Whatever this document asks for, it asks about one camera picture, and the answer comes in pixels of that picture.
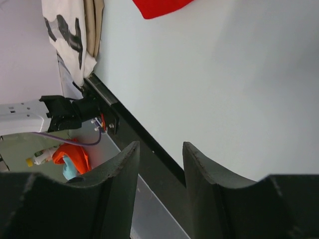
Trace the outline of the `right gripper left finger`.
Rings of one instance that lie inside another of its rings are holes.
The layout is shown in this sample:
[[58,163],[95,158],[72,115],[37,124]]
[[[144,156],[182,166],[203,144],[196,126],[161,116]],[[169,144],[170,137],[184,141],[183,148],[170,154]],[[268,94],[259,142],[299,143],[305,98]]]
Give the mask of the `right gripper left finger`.
[[128,239],[140,144],[67,183],[36,172],[0,175],[3,239]]

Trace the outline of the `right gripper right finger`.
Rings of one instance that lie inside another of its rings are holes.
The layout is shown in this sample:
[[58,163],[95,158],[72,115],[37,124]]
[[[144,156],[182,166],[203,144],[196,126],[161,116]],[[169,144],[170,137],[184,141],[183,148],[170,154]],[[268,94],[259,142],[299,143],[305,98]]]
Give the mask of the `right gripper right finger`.
[[272,174],[255,182],[205,156],[182,149],[196,239],[316,239],[319,177]]

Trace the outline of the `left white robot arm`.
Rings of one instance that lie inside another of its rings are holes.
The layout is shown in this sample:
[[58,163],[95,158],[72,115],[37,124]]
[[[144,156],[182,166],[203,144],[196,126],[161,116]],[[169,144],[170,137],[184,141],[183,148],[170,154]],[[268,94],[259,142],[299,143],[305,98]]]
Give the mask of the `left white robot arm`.
[[101,113],[96,97],[71,100],[64,96],[42,96],[39,100],[0,106],[1,136],[28,132],[79,129]]

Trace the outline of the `red t shirt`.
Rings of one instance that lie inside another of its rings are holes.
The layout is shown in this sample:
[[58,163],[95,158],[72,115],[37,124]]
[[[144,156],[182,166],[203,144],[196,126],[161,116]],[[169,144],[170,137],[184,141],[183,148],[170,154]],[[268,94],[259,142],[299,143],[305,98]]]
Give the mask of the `red t shirt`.
[[144,19],[153,19],[182,9],[193,0],[133,0]]

